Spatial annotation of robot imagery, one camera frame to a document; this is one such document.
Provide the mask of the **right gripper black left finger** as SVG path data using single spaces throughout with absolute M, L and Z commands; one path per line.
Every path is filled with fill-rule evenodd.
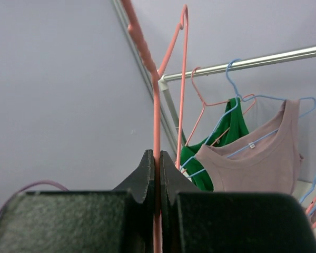
M 4 207 L 0 252 L 152 252 L 154 161 L 110 191 L 25 191 Z

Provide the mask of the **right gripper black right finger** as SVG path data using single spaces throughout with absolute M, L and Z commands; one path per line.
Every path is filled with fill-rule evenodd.
M 201 191 L 160 156 L 164 252 L 316 252 L 299 203 L 278 193 Z

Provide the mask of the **mauve pink tank top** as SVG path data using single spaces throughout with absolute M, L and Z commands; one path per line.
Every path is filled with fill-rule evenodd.
M 298 150 L 300 102 L 287 100 L 263 126 L 222 147 L 202 145 L 195 158 L 217 192 L 292 194 L 303 156 Z

